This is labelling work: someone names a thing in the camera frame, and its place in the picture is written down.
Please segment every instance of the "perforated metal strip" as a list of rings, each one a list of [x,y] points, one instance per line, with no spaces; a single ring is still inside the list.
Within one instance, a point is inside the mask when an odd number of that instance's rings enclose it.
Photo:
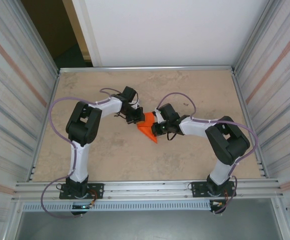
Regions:
[[[50,212],[77,212],[73,205],[87,205],[89,202],[46,202]],[[171,200],[171,201],[99,201],[88,211],[159,211],[159,210],[211,210],[209,200]],[[24,204],[23,212],[43,212],[39,202]]]

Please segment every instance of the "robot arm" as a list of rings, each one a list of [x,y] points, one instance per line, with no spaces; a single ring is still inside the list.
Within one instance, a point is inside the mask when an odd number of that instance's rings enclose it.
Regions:
[[[107,115],[116,113],[125,116],[128,124],[144,121],[143,108],[139,106],[139,99],[133,101],[137,92],[131,87],[125,87],[119,94],[113,94],[95,104],[78,102],[66,125],[69,140],[76,147],[75,171],[66,179],[69,191],[77,197],[86,194],[88,182],[88,158],[91,143],[97,136],[100,120]],[[73,171],[75,149],[71,146],[70,171]]]
[[[232,124],[210,123],[203,119],[199,122],[193,121],[188,115],[179,116],[169,103],[153,113],[157,118],[157,122],[151,127],[154,136],[173,133],[208,138],[217,162],[207,177],[207,188],[214,196],[221,193],[230,179],[236,160],[250,147],[250,142],[242,131]],[[229,116],[219,120],[233,122]]]

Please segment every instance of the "corrugated metal wall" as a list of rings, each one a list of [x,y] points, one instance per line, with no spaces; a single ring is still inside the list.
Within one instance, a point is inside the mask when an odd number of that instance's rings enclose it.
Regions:
[[[57,69],[16,0],[0,0],[0,235],[17,181],[28,172]]]
[[[270,177],[290,214],[290,0],[281,1],[237,72]]]

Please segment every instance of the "orange object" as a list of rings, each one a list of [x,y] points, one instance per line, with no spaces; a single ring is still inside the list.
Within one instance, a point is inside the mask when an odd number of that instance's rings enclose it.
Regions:
[[[151,140],[153,140],[155,143],[157,143],[157,138],[152,133],[152,125],[155,122],[155,117],[152,112],[146,112],[145,115],[145,121],[137,123],[137,128],[145,134],[147,137],[149,137]]]

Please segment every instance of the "wooden board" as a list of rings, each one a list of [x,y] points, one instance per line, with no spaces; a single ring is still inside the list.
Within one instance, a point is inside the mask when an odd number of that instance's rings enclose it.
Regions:
[[[138,91],[144,112],[152,112],[168,93],[182,92],[196,104],[195,117],[219,119],[225,115],[245,123],[231,74],[222,71],[123,71],[62,73],[55,100],[79,97],[100,101],[104,87],[122,91],[130,86]],[[180,95],[166,101],[183,114],[193,112],[191,103]],[[53,109],[55,127],[66,136],[65,127],[76,101],[59,102]],[[154,181],[205,179],[214,168],[216,156],[207,139],[197,136],[176,136],[167,141],[150,141],[134,124],[114,115],[102,118],[98,135],[89,151],[90,181]],[[33,180],[52,181],[65,176],[70,168],[70,145],[47,125]],[[255,156],[242,161],[234,171],[238,178],[259,178]]]

